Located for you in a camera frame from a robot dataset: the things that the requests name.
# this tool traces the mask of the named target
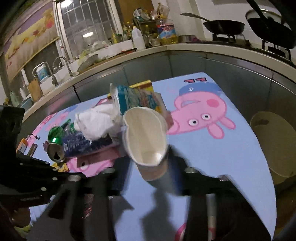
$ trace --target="beige bucket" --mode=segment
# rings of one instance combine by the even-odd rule
[[[146,181],[160,178],[167,170],[167,125],[161,114],[146,107],[134,107],[123,115],[127,126],[125,149]]]
[[[266,157],[274,184],[296,175],[296,131],[281,116],[260,111],[250,122]]]

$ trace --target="barcode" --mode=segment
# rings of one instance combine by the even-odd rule
[[[68,150],[68,145],[65,143],[64,144],[64,151],[67,151]]]

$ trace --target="blue cartoon cap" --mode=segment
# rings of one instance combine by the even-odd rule
[[[190,92],[196,92],[196,91],[206,91],[214,93],[218,96],[221,95],[222,90],[221,88],[215,84],[215,83],[209,83],[209,82],[197,82],[197,83],[191,83],[183,86],[179,90],[179,95],[184,95]]]

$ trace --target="gas stove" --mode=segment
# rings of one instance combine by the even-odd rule
[[[251,46],[250,41],[246,40],[243,35],[237,35],[227,37],[218,37],[216,34],[213,34],[213,40],[205,40],[205,41],[197,41],[197,42],[188,42],[188,43],[201,43],[201,44],[216,44],[216,45],[226,45],[226,46],[233,46],[233,47],[240,47],[244,49],[249,49],[252,51],[256,51],[265,55],[268,55],[272,58],[280,60],[293,68],[296,68],[296,65],[291,61],[291,52],[288,51],[288,58],[286,58],[286,53],[279,50],[278,46],[268,46],[268,50],[265,49],[266,41],[262,41],[262,49],[254,48]]]

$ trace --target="yellow floral curtain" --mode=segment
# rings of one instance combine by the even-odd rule
[[[58,39],[52,2],[35,11],[4,45],[9,81],[42,49]]]

